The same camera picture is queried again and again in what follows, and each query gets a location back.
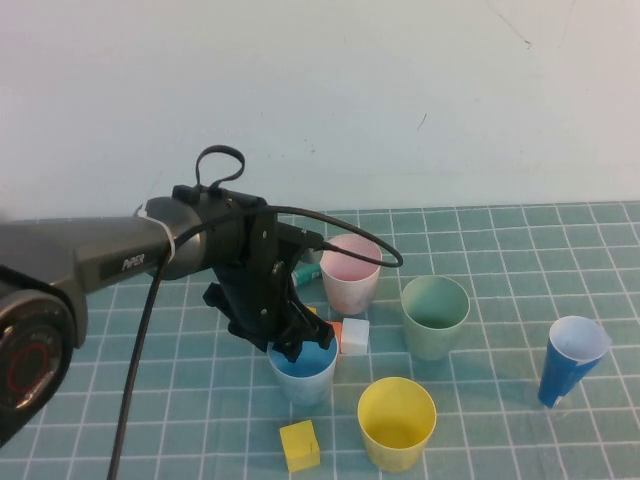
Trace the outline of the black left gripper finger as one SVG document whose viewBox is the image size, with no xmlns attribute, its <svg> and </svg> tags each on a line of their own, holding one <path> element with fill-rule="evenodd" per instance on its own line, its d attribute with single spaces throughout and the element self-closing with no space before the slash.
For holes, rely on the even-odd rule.
<svg viewBox="0 0 640 480">
<path fill-rule="evenodd" d="M 331 323 L 320 323 L 316 327 L 311 340 L 323 350 L 328 350 L 335 338 L 335 330 Z"/>
<path fill-rule="evenodd" d="M 272 345 L 272 350 L 281 354 L 288 362 L 295 363 L 299 358 L 303 343 L 299 340 L 278 341 Z"/>
</svg>

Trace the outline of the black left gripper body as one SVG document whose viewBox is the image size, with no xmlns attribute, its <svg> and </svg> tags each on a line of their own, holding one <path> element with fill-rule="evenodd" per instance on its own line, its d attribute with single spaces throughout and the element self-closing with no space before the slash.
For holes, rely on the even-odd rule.
<svg viewBox="0 0 640 480">
<path fill-rule="evenodd" d="M 261 351 L 278 341 L 311 340 L 320 323 L 307 308 L 292 279 L 305 252 L 318 250 L 322 235 L 281 224 L 275 213 L 250 215 L 241 225 L 244 238 L 239 256 L 213 268 L 215 283 L 203 299 L 228 319 L 231 334 Z"/>
</svg>

